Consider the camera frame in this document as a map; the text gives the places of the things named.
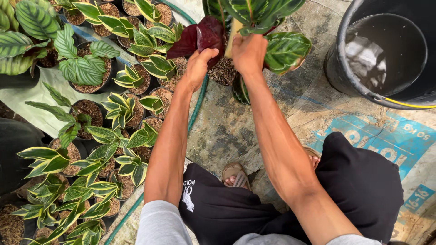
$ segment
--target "green hose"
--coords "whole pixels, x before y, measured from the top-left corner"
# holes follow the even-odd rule
[[[166,0],[159,0],[158,2],[166,3],[168,6],[170,6],[174,11],[179,13],[181,16],[183,16],[185,19],[187,19],[191,24],[195,24],[195,21],[189,17],[183,10],[178,8],[172,3],[169,3]],[[206,89],[208,87],[208,80],[209,76],[206,74],[206,76],[203,79],[203,84],[201,85],[200,95],[198,96],[197,104],[195,105],[194,111],[192,112],[191,118],[188,122],[188,132],[191,130],[192,126],[194,125],[195,120],[197,119],[198,111],[200,110],[201,104],[204,99],[204,94],[206,93]],[[124,225],[124,223],[129,219],[129,217],[132,215],[132,213],[138,208],[138,206],[143,202],[144,200],[144,193],[141,194],[141,196],[138,198],[138,200],[133,204],[133,206],[129,209],[129,211],[126,213],[126,215],[123,217],[123,219],[119,222],[119,224],[115,227],[111,235],[108,237],[104,245],[109,245],[110,242],[112,242],[115,235],[118,233],[118,231],[121,229],[121,227]]]

